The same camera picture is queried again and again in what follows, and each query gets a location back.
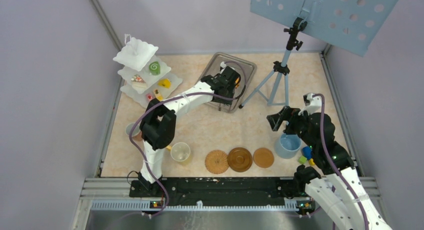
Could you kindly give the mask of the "green swirl roll cake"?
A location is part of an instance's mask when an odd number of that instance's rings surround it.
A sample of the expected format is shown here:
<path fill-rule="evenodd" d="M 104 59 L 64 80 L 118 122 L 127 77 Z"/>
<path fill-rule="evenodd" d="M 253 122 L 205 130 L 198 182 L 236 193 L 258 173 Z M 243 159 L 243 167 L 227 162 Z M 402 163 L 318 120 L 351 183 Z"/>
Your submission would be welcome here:
<path fill-rule="evenodd" d="M 158 61 L 154 61 L 148 66 L 149 73 L 153 76 L 157 76 L 161 74 L 161 66 Z"/>

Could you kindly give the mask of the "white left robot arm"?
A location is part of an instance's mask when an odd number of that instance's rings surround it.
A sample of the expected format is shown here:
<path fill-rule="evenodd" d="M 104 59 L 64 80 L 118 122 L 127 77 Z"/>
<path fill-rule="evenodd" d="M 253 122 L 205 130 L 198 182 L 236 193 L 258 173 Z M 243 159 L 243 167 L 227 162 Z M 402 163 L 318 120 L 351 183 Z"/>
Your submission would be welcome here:
<path fill-rule="evenodd" d="M 139 124 L 143 143 L 144 164 L 140 171 L 141 190 L 147 196 L 160 191 L 162 158 L 165 148 L 175 137 L 177 118 L 208 102 L 231 105 L 242 77 L 234 68 L 223 65 L 216 75 L 203 76 L 186 91 L 166 100 L 149 102 Z"/>

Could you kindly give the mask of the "yellow square cake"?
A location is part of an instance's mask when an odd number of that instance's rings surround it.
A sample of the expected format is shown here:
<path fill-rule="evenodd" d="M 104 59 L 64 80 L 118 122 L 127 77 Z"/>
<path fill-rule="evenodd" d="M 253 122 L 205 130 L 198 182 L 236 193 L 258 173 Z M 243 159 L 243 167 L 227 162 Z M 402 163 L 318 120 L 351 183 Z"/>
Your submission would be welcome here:
<path fill-rule="evenodd" d="M 158 89 L 154 89 L 153 94 L 159 101 L 162 101 L 164 99 L 162 94 L 160 93 L 160 91 Z"/>

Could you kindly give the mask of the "white strawberry cake slice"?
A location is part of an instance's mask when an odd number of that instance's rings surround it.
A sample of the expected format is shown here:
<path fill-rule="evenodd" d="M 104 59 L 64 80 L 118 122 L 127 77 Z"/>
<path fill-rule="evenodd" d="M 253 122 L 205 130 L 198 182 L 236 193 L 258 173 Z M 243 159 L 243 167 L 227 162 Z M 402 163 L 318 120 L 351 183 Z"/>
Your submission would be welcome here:
<path fill-rule="evenodd" d="M 147 87 L 147 83 L 145 82 L 145 80 L 138 74 L 135 74 L 135 75 L 132 76 L 131 85 L 133 87 L 137 87 L 137 88 L 146 88 Z"/>

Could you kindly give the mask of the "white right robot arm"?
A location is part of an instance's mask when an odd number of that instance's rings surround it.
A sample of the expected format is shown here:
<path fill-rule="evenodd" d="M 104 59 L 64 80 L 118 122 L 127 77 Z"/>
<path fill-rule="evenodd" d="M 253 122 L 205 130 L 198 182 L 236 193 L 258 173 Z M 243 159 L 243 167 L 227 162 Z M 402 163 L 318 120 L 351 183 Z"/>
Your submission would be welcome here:
<path fill-rule="evenodd" d="M 312 158 L 322 171 L 299 166 L 293 189 L 312 197 L 338 229 L 390 229 L 366 192 L 348 152 L 335 140 L 335 125 L 324 112 L 306 113 L 284 106 L 266 117 L 272 131 L 285 121 L 284 133 L 296 135 L 312 149 Z"/>

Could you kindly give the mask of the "pink cake slice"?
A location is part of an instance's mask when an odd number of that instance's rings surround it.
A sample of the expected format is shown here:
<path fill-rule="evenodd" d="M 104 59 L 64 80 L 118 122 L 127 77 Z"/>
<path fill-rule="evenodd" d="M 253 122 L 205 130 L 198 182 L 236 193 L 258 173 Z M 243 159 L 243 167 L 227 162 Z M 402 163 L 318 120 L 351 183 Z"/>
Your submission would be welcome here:
<path fill-rule="evenodd" d="M 155 98 L 155 95 L 153 93 L 147 93 L 145 96 L 148 102 Z"/>

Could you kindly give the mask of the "yellow cake wedge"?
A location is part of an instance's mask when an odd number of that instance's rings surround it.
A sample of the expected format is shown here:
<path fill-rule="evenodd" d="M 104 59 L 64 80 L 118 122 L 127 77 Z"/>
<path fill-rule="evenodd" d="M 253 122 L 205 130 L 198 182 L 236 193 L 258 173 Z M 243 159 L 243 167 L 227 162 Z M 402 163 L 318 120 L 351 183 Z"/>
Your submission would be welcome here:
<path fill-rule="evenodd" d="M 172 82 L 169 78 L 161 79 L 157 82 L 157 85 L 166 89 L 169 89 L 172 86 Z"/>

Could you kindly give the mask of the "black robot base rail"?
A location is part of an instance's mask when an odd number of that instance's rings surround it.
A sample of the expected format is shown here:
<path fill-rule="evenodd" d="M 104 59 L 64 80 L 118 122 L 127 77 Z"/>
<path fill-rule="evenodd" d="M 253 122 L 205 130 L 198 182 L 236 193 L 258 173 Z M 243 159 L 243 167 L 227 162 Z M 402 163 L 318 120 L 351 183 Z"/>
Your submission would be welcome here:
<path fill-rule="evenodd" d="M 283 206 L 307 194 L 286 177 L 168 177 L 160 183 L 133 180 L 133 198 L 163 200 L 168 206 Z"/>

